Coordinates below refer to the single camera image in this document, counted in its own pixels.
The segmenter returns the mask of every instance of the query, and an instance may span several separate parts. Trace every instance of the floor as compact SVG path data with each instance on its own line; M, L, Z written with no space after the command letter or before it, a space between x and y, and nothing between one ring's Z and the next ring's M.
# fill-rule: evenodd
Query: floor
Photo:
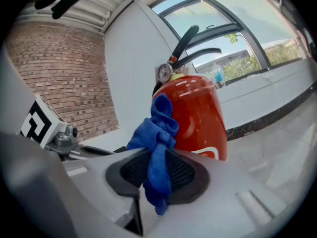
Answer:
M228 161L266 184L287 205L306 194L317 166L317 93L276 123L228 142ZM141 187L145 234L160 218Z

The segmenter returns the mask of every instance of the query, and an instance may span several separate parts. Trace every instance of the sky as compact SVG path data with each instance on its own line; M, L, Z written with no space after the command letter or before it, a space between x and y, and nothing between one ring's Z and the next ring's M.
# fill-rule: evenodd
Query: sky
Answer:
M182 2L184 0L166 0L153 8L156 13L161 13L165 9ZM273 8L269 7L262 0L216 0L234 12L253 32L260 44L266 48L276 43L282 43L292 38L292 35L285 29L285 25ZM209 25L222 25L226 23L222 14L219 14L213 7L203 4L191 5L180 9L165 17L182 36L191 25L198 25L200 31L204 31ZM238 51L248 50L252 52L242 37L238 37L238 42L232 44L225 37L220 37L202 43L187 50L191 54L204 48L220 48L222 54L208 54L193 60L194 66L199 66Z

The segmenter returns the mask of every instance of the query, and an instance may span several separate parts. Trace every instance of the blue microfiber towel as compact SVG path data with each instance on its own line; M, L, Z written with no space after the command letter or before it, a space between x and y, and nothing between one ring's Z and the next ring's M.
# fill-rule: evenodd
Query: blue microfiber towel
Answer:
M134 131L127 150L145 147L151 152L148 177L143 183L147 200L155 206L158 215L167 209L167 198L171 194L171 183L165 163L167 147L175 146L173 138L179 129L171 118L173 105L165 94L158 95L151 106L151 118L145 118Z

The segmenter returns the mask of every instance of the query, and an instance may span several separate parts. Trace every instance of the glass pane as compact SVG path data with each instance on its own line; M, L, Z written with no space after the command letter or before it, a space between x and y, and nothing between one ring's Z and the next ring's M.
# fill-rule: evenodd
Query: glass pane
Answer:
M238 16L259 41L272 65L300 58L295 34L266 0L216 0Z
M167 15L165 19L179 36L183 36L192 25L198 25L199 31L203 32L207 27L231 23L222 13L204 1L178 9Z
M156 13L156 14L160 14L162 11L172 7L175 4L178 4L180 2L183 2L185 0L165 0L161 3L159 3L158 5L154 6L152 8L152 10Z
M215 64L223 68L224 81L244 76L256 70L260 65L251 48L240 33L219 37L187 50L190 55L206 48L220 48L222 53L207 54L193 60L197 73L212 75Z

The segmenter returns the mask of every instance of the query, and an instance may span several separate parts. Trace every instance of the fire extinguisher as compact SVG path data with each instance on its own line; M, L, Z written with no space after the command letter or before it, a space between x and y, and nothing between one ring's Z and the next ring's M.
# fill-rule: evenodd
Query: fire extinguisher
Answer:
M192 26L167 63L157 68L158 82L153 90L153 99L164 93L173 105L172 118L179 124L175 136L176 149L225 161L227 137L216 87L203 75L184 76L179 73L182 66L199 56L221 53L220 49L209 48L179 60L198 31L198 26Z

